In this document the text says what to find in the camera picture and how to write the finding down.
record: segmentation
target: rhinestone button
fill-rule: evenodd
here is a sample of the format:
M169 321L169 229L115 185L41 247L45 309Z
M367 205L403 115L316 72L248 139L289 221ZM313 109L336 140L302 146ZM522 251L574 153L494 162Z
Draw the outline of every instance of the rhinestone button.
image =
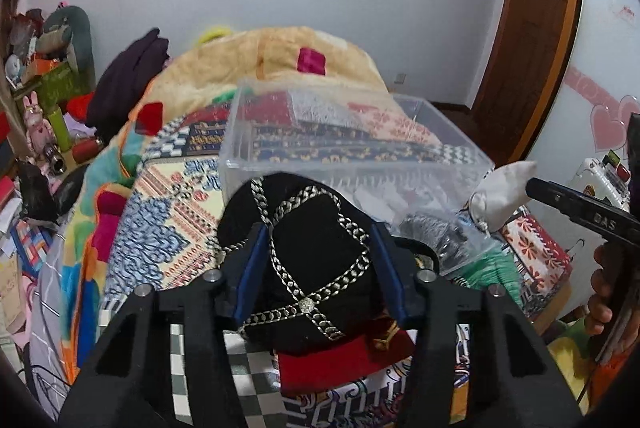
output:
M306 297L303 298L302 300L300 300L298 302L298 307L300 307L300 310L305 313L305 314L309 314L315 307L314 301L311 300L310 298Z

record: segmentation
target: door frame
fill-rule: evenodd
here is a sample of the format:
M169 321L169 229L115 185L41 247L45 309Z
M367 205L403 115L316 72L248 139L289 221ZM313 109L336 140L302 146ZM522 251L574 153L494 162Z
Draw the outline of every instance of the door frame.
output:
M527 123L520 140L513 152L511 152L508 158L508 163L513 163L514 161L525 158L529 153L529 150L531 150L531 147L533 147L536 138L540 134L540 130L542 129L556 95L558 94L562 78L564 77L564 72L566 71L566 67L569 63L569 58L574 47L575 33L578 28L581 5L582 0L567 0L566 12L564 14L564 21L562 22L562 30L560 32L556 54L554 55L540 98L538 99L538 103L533 110L531 118ZM479 103L482 101L488 86L488 76L492 72L495 63L498 60L498 51L503 39L510 7L511 0L504 0L502 15L500 16L498 30L495 34L494 46L492 48L491 55L489 56L489 62L487 62L487 67L484 71L478 95L476 96L476 100L472 106L472 113L475 113L478 110Z

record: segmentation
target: dark purple clothing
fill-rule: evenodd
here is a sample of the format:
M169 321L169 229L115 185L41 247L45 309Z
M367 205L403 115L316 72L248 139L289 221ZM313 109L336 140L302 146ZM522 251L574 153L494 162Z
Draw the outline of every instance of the dark purple clothing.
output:
M104 144L127 122L129 112L142 98L148 83L169 58L169 41L154 28L131 44L104 72L86 112L86 125L96 127Z

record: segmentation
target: pink bunny plush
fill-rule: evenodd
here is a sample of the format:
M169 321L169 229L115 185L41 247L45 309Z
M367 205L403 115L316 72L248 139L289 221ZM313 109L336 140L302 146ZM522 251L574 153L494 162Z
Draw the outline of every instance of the pink bunny plush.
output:
M31 100L25 96L22 98L22 103L24 104L24 124L27 127L27 144L33 155L40 157L48 143L56 143L56 136L51 123L44 118L35 91L31 93Z

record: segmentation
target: pink heart decal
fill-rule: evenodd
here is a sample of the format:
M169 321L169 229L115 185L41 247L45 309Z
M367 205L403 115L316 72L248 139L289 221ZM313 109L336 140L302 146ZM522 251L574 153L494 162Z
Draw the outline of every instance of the pink heart decal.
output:
M596 105L591 111L591 132L596 152L617 150L626 142L626 128L622 121L611 119L604 105Z
M640 103L636 100L636 97L625 96L620 100L620 107L618 108L618 118L625 124L625 131L629 126L631 113L640 114Z

